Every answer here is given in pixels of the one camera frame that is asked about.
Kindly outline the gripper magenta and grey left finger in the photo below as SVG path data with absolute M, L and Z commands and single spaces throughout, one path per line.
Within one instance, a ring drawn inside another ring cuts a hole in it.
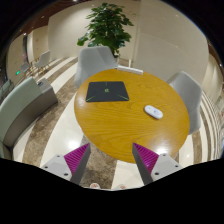
M 55 155 L 42 166 L 42 169 L 78 185 L 90 154 L 90 144 L 85 144 L 66 155 Z

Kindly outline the gripper magenta and grey right finger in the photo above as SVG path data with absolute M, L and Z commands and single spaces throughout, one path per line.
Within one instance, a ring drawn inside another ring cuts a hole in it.
M 145 185 L 182 169 L 182 166 L 168 154 L 158 155 L 137 143 L 132 144 L 132 154 Z

